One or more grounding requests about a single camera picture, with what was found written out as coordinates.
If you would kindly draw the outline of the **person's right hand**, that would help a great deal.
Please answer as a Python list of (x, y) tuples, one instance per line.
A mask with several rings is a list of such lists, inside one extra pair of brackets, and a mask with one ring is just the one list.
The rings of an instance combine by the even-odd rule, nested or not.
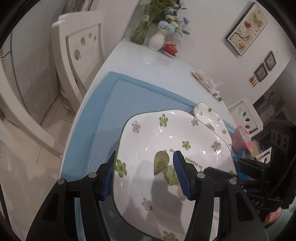
[(263, 225), (269, 225), (269, 224), (276, 222), (279, 219), (279, 217), (281, 216), (281, 213), (282, 213), (281, 207), (279, 207), (274, 212), (270, 212), (269, 214), (267, 214), (267, 216), (263, 222)]

